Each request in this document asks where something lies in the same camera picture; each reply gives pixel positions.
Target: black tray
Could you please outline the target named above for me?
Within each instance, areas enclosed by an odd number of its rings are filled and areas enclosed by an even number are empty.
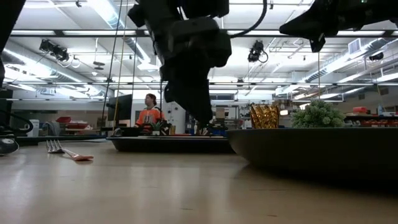
[[[324,178],[398,179],[398,128],[247,129],[227,132],[256,167]]]
[[[226,138],[139,136],[107,138],[123,152],[234,153]]]

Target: hanging camera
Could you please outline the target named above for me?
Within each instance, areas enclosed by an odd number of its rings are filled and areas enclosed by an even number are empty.
[[[267,59],[262,61],[260,58],[263,54],[267,56]],[[250,49],[248,61],[259,61],[261,63],[266,63],[268,61],[268,54],[264,51],[264,44],[262,43],[262,40],[256,40],[256,42],[253,44],[253,47]]]

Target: green plant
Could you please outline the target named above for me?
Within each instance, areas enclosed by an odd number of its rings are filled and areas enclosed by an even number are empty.
[[[314,100],[304,110],[293,114],[293,128],[338,128],[344,126],[345,115],[330,103]]]
[[[150,125],[152,126],[153,131],[160,131],[162,129],[162,123],[160,121]]]

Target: orange shirt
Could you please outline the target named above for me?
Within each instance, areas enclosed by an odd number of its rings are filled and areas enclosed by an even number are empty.
[[[146,108],[139,113],[136,125],[155,124],[157,119],[164,119],[164,114],[160,112],[160,109],[158,107],[153,107],[151,109]]]

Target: dark hair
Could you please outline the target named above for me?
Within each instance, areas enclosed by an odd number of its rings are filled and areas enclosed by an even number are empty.
[[[157,104],[157,103],[156,103],[156,96],[155,96],[155,95],[153,95],[152,93],[148,93],[147,96],[149,96],[149,98],[151,98],[151,99],[153,100],[154,105]]]

